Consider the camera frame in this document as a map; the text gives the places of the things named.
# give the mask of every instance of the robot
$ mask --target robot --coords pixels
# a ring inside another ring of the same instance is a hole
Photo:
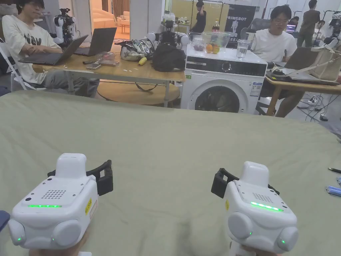
[[[147,38],[155,45],[155,48],[160,43],[169,43],[173,46],[181,48],[185,53],[187,51],[187,45],[190,43],[188,35],[184,33],[172,32],[174,22],[168,20],[164,23],[166,31],[162,33],[149,32]]]
[[[99,196],[114,189],[110,160],[88,172],[85,163],[83,154],[62,154],[56,170],[13,208],[8,226],[14,245],[62,250],[82,239],[98,208]]]
[[[268,168],[253,162],[244,163],[240,179],[223,168],[215,174],[211,192],[224,199],[224,230],[232,239],[229,256],[256,255],[242,245],[276,254],[294,248],[297,218],[268,181]]]
[[[75,26],[76,19],[68,15],[68,13],[70,12],[69,8],[60,9],[60,11],[61,14],[55,16],[54,19],[56,34],[52,37],[56,44],[61,47],[67,47],[72,40],[75,40],[77,38]]]
[[[324,39],[324,43],[331,49],[337,49],[341,46],[341,12],[333,13],[332,20],[329,22],[329,30],[331,31],[331,36]]]

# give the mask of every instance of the hand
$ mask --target hand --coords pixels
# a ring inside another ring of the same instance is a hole
[[[290,57],[283,56],[282,62],[288,62],[290,60]]]
[[[258,249],[253,249],[253,248],[249,248],[247,246],[243,246],[243,249],[248,251],[248,252],[254,252],[256,253],[258,256],[279,256],[276,253],[269,253],[269,252],[265,252],[262,250],[258,250]]]
[[[32,47],[28,49],[28,52],[30,55],[36,54],[36,53],[43,53],[45,51],[46,51],[46,46],[43,46],[43,45],[32,45]]]
[[[88,240],[89,233],[85,231],[82,240],[75,246],[65,250],[30,250],[29,256],[78,256],[81,248]]]

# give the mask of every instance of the white t-shirt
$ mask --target white t-shirt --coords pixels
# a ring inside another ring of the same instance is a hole
[[[318,28],[316,28],[316,29],[315,29],[315,32],[314,32],[314,34],[313,34],[313,39],[315,39],[315,38],[316,38],[316,36],[317,36],[317,33],[318,33],[317,40],[321,40],[321,39],[322,39],[322,37],[325,37],[325,35],[324,35],[324,33],[323,33],[323,30],[322,30],[322,29],[320,29],[320,32],[319,32],[319,31],[318,31]]]
[[[45,73],[35,73],[32,64],[20,63],[18,60],[28,55],[21,52],[25,44],[43,45],[52,48],[60,48],[50,34],[43,28],[34,25],[30,28],[26,23],[11,15],[2,18],[3,34],[5,36],[7,48],[17,64],[22,78],[29,83],[41,84],[46,76]]]
[[[287,57],[290,57],[296,51],[295,38],[283,32],[281,35],[272,35],[268,29],[258,30],[253,39],[251,50],[258,57],[267,62],[281,62],[284,57],[284,51],[287,51]]]

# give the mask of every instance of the glasses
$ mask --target glasses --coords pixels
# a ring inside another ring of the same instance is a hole
[[[276,25],[286,25],[289,23],[289,20],[285,19],[285,20],[282,20],[282,19],[274,19],[274,22]]]
[[[34,8],[44,9],[40,4],[36,2],[30,2],[28,4],[32,5]]]

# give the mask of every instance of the orange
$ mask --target orange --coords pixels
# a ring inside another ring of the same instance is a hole
[[[208,44],[208,45],[206,46],[206,51],[207,51],[208,53],[212,53],[212,52],[213,52],[213,46],[212,46],[211,44]]]
[[[214,54],[218,54],[218,52],[220,51],[220,47],[219,46],[214,46],[212,49]]]

